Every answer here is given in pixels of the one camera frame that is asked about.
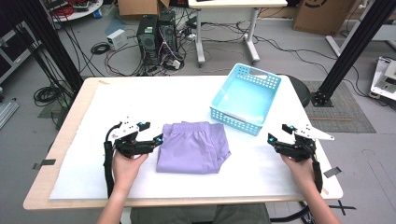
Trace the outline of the large printed cardboard box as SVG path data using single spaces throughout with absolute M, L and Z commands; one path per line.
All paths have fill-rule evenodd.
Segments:
M 357 0 L 301 0 L 292 29 L 317 35 L 336 35 Z

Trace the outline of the black computer tower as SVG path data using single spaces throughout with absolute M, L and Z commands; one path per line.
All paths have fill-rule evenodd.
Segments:
M 141 57 L 147 65 L 159 63 L 157 21 L 157 15 L 143 15 L 136 33 Z

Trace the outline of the grey shelf rack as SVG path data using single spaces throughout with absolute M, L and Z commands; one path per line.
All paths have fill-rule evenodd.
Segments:
M 0 27 L 0 84 L 3 83 L 41 42 L 25 21 L 14 28 Z

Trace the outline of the white desk with legs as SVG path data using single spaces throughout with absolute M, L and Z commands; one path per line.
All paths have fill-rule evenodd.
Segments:
M 189 7 L 196 10 L 196 37 L 195 47 L 198 67 L 205 64 L 205 54 L 202 40 L 202 22 L 204 19 L 204 8 L 248 8 L 250 10 L 249 27 L 246 35 L 243 35 L 247 44 L 248 52 L 251 56 L 251 63 L 255 64 L 260 60 L 259 54 L 253 44 L 253 35 L 256 20 L 262 7 L 285 7 L 286 0 L 188 0 Z

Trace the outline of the silver metal rail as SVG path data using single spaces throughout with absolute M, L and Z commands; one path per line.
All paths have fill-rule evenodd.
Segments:
M 0 103 L 0 130 L 6 125 L 18 108 L 19 105 L 15 101 Z

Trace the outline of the person's grey trousers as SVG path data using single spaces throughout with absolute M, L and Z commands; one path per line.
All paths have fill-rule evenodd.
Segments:
M 132 224 L 272 224 L 264 203 L 132 208 Z

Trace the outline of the open computer tower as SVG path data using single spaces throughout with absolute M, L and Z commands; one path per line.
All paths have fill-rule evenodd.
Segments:
M 176 14 L 173 10 L 165 11 L 159 18 L 159 54 L 163 59 L 169 53 L 177 52 Z

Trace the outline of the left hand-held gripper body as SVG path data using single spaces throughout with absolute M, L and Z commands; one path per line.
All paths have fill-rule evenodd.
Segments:
M 149 154 L 155 148 L 152 145 L 152 140 L 136 140 L 136 137 L 140 133 L 137 126 L 139 122 L 134 122 L 130 117 L 127 117 L 108 131 L 108 140 L 121 155 L 127 158 L 134 157 L 135 155 Z

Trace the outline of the round white table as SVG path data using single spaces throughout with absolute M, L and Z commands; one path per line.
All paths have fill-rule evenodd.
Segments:
M 103 0 L 41 0 L 53 21 L 72 21 L 93 15 Z

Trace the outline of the black round stool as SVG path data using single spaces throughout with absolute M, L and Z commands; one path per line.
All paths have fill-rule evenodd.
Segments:
M 291 85 L 293 86 L 294 90 L 296 91 L 297 96 L 303 107 L 307 107 L 311 100 L 311 92 L 307 88 L 307 86 L 298 78 L 285 75 L 289 78 Z

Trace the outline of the black tape strip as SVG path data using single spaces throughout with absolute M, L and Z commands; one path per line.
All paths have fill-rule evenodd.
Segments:
M 34 170 L 40 170 L 42 166 L 48 166 L 48 165 L 54 165 L 56 162 L 55 159 L 50 159 L 50 160 L 42 160 L 39 163 L 35 163 L 33 166 Z
M 325 175 L 327 178 L 330 178 L 330 177 L 332 177 L 332 176 L 334 176 L 334 175 L 340 174 L 341 172 L 342 172 L 342 170 L 341 170 L 339 167 L 334 167 L 334 168 L 332 168 L 332 169 L 330 169 L 330 170 L 324 172 L 324 175 Z

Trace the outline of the light blue plastic basket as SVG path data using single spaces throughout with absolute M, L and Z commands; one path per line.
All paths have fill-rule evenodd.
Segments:
M 280 83 L 278 75 L 237 63 L 211 102 L 211 118 L 257 136 Z

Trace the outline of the grey floor mat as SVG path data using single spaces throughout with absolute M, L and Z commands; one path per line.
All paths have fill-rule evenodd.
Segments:
M 326 133 L 375 133 L 347 85 L 341 83 L 331 98 L 332 106 L 305 108 L 311 124 Z

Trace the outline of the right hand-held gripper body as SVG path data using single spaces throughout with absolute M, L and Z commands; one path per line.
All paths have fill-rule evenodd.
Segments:
M 294 143 L 283 143 L 277 140 L 275 145 L 276 153 L 295 159 L 296 161 L 304 161 L 309 158 L 312 160 L 316 157 L 316 141 L 333 140 L 334 137 L 309 124 L 303 128 L 296 128 L 291 134 L 294 136 Z

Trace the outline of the purple shorts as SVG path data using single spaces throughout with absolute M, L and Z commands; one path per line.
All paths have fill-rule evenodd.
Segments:
M 220 123 L 164 124 L 156 170 L 173 174 L 217 174 L 231 155 L 224 126 Z

